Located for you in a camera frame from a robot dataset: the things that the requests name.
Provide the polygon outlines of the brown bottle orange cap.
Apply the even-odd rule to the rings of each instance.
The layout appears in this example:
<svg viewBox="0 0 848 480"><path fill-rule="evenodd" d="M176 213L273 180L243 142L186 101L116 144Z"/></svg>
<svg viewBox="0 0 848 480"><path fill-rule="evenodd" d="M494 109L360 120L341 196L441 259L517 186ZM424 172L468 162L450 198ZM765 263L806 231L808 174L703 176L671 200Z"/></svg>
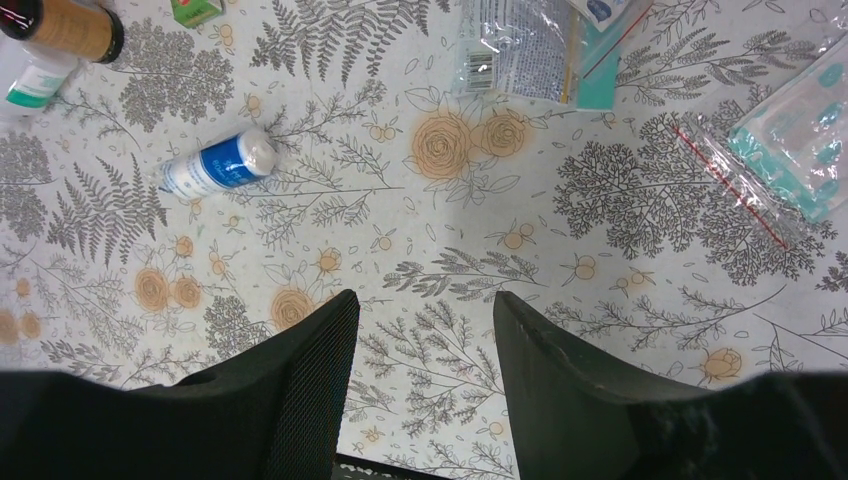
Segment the brown bottle orange cap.
<svg viewBox="0 0 848 480"><path fill-rule="evenodd" d="M95 1L1 0L1 31L99 64L117 60L125 40L117 14Z"/></svg>

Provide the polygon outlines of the white bottle green label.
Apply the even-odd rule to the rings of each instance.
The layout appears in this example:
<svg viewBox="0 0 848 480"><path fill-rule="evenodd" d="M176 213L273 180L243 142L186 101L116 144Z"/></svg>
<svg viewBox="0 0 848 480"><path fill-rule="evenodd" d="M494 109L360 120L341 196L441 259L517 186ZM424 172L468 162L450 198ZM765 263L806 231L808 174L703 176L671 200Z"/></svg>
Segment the white bottle green label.
<svg viewBox="0 0 848 480"><path fill-rule="evenodd" d="M78 65L76 56L1 34L1 131L39 115Z"/></svg>

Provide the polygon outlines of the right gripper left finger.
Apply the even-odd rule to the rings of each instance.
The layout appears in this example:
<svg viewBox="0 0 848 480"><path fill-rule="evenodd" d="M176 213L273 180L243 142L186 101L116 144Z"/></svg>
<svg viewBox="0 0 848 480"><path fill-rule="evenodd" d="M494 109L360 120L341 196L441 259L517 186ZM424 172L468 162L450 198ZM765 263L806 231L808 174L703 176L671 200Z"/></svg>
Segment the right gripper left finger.
<svg viewBox="0 0 848 480"><path fill-rule="evenodd" d="M5 479L328 479L360 305L297 325L171 386L120 390L59 371L1 375Z"/></svg>

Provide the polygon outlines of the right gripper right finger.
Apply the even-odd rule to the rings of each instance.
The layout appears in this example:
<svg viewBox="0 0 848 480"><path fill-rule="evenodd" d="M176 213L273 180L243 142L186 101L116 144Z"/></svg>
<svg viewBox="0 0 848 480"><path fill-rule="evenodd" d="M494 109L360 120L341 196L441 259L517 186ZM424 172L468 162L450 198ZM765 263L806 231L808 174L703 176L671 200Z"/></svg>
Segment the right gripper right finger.
<svg viewBox="0 0 848 480"><path fill-rule="evenodd" d="M847 377L766 373L710 391L635 367L497 294L524 479L843 479Z"/></svg>

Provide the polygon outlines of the small green box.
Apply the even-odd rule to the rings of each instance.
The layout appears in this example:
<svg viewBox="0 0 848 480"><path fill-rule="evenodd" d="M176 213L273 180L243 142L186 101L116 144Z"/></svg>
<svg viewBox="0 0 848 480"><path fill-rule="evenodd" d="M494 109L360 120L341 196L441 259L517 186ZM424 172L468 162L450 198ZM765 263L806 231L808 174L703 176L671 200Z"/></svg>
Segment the small green box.
<svg viewBox="0 0 848 480"><path fill-rule="evenodd" d="M195 28L225 13L222 0L171 0L170 3L174 20L186 28Z"/></svg>

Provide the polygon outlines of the clear bag teal strip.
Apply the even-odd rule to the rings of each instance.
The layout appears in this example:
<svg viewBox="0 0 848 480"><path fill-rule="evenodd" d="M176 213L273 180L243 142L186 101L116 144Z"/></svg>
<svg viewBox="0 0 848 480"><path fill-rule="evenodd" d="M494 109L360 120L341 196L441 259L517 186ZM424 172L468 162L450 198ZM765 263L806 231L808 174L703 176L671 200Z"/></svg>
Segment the clear bag teal strip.
<svg viewBox="0 0 848 480"><path fill-rule="evenodd" d="M578 111L609 111L624 46L652 6L635 1L599 32L569 1L465 1L454 90L499 91Z"/></svg>

